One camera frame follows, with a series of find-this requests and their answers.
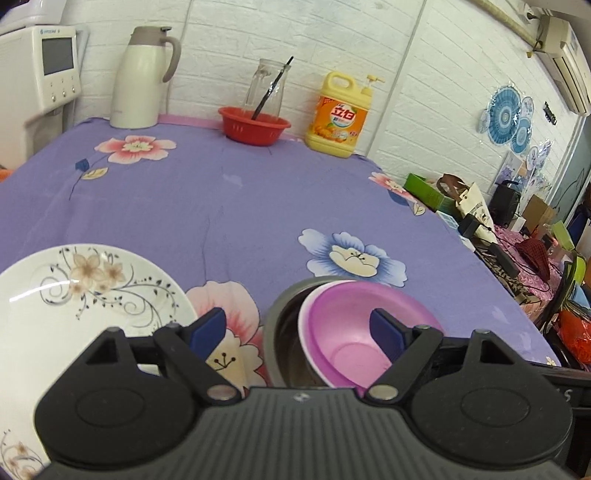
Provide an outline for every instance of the red cloth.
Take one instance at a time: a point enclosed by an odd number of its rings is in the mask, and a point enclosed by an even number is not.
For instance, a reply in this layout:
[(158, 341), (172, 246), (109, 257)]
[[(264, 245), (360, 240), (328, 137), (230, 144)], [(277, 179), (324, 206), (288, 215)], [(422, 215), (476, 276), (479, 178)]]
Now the red cloth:
[(547, 282), (550, 279), (550, 266), (548, 264), (548, 253), (544, 244), (537, 238), (528, 238), (515, 248), (529, 265), (538, 272), (542, 280)]

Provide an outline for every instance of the pink flower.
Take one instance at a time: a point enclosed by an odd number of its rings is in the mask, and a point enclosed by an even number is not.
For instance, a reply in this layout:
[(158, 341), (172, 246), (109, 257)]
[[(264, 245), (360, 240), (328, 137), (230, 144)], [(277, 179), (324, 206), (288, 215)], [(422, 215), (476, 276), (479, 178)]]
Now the pink flower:
[(398, 183), (393, 181), (393, 179), (391, 179), (384, 173), (372, 172), (372, 176), (369, 177), (369, 179), (377, 183), (381, 187), (384, 187), (385, 189), (400, 195), (402, 198), (408, 200), (409, 202), (419, 203), (419, 201), (413, 195), (404, 190), (404, 188), (402, 188)]
[(156, 140), (156, 137), (145, 137), (143, 135), (128, 135), (125, 140), (111, 138), (101, 143), (95, 150), (103, 153), (112, 153), (109, 161), (113, 163), (136, 163), (142, 158), (147, 160), (162, 160), (168, 157), (168, 152), (177, 148), (172, 140)]
[(239, 283), (208, 281), (191, 288), (187, 297), (197, 316), (214, 307), (226, 312), (226, 335), (207, 359), (207, 364), (232, 383), (242, 395), (251, 387), (267, 386), (262, 358), (262, 326), (256, 304)]

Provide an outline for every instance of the black speaker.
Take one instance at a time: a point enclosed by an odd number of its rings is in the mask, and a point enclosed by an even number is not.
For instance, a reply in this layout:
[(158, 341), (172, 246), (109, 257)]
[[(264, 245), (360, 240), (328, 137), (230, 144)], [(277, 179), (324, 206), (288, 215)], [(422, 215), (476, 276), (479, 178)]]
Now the black speaker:
[(505, 180), (497, 186), (491, 201), (488, 204), (488, 209), (491, 213), (492, 221), (495, 225), (507, 228), (519, 206), (521, 200), (521, 193), (512, 188), (510, 185), (518, 183), (516, 181)]

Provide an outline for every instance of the display screen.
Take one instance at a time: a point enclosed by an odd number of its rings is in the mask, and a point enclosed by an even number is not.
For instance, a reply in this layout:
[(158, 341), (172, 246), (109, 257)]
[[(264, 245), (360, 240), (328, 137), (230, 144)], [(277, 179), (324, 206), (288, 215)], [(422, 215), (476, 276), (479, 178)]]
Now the display screen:
[(72, 38), (46, 38), (41, 40), (41, 50), (45, 75), (74, 68)]

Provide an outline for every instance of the cable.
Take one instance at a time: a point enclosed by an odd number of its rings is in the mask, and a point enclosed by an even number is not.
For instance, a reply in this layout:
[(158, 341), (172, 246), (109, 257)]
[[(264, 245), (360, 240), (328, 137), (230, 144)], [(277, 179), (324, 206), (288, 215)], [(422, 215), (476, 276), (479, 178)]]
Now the cable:
[[(195, 2), (195, 0), (189, 0), (189, 5), (187, 6), (187, 12), (185, 13), (185, 18), (183, 21), (183, 30), (181, 32), (181, 38), (180, 38), (181, 47), (183, 46), (184, 38), (187, 35), (187, 30), (189, 27), (189, 18), (191, 17), (191, 10), (193, 9), (194, 2)], [(166, 106), (165, 106), (166, 113), (168, 113), (168, 109), (170, 107), (170, 93), (173, 90), (173, 82), (174, 82), (174, 76), (170, 79), (170, 82), (168, 83), (168, 86), (166, 88)]]

